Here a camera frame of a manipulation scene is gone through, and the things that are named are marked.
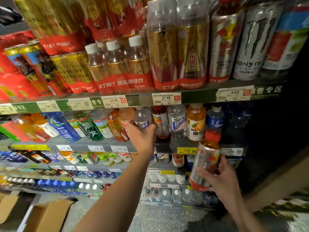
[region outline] shelf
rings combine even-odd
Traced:
[[[165,95],[171,93],[181,93],[181,103],[213,103],[217,102],[217,92],[218,89],[224,88],[238,88],[238,87],[248,87],[253,89],[250,96],[246,98],[235,98],[233,101],[239,100],[257,100],[257,99],[267,99],[273,97],[279,97],[282,93],[286,80],[268,80],[265,78],[257,78],[252,81],[239,81],[239,80],[229,80],[225,83],[207,83],[203,88],[196,90],[177,90],[170,93],[164,93]],[[118,96],[125,97],[128,107],[137,106],[154,106],[152,100],[153,93],[135,93],[128,95]],[[26,101],[24,98],[11,99],[8,103],[0,105],[0,114],[16,114],[16,113],[40,113],[48,111],[72,111],[74,110],[84,110],[87,109],[101,109],[110,108],[108,102],[104,103],[104,99],[110,98],[111,96],[102,96],[100,93],[82,93],[82,94],[69,94],[64,97],[58,96],[44,96],[32,101]],[[72,109],[69,106],[69,102],[79,101],[83,104],[81,107],[75,107]]]

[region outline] yellow price tag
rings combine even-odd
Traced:
[[[25,145],[11,145],[11,147],[15,148],[16,150],[27,150]]]
[[[179,155],[196,155],[196,147],[177,147],[177,153]]]
[[[161,174],[175,175],[175,171],[161,170]]]

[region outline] person's right arm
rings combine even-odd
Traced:
[[[216,195],[234,219],[240,232],[270,232],[246,207],[240,193],[235,170],[224,156],[218,166],[220,175],[212,175],[203,168],[196,168],[198,174],[205,178],[214,188]]]

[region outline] bottle cap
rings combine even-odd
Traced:
[[[215,130],[206,130],[204,137],[213,142],[218,142],[220,141],[221,133]]]
[[[85,46],[85,49],[87,51],[87,54],[93,54],[93,53],[100,51],[100,49],[99,49],[99,47],[96,43],[89,44],[89,45]]]
[[[214,112],[219,112],[219,111],[221,111],[221,108],[222,108],[222,106],[214,106],[214,105],[211,106],[211,109],[212,109],[212,111],[214,111]]]
[[[143,45],[143,41],[141,40],[141,36],[132,36],[129,38],[129,44],[131,47]]]
[[[192,108],[198,109],[198,108],[201,108],[203,104],[202,103],[191,103],[190,106]]]
[[[100,48],[105,48],[105,43],[104,42],[99,42],[99,41],[95,41],[97,43],[97,46]]]
[[[117,40],[110,40],[106,42],[107,50],[116,50],[120,48],[120,45]]]

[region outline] monster energy can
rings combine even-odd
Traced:
[[[234,78],[253,80],[257,77],[282,10],[282,1],[261,3],[247,9]]]

